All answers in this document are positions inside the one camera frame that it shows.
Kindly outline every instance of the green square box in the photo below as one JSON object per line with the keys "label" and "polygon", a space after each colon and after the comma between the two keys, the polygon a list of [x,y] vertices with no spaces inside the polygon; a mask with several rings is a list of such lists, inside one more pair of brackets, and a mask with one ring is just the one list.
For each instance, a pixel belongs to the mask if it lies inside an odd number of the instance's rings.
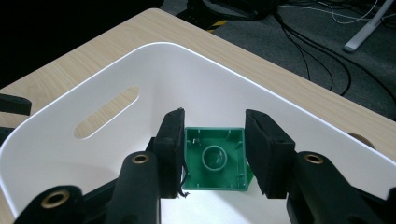
{"label": "green square box", "polygon": [[243,128],[187,127],[183,189],[248,190]]}

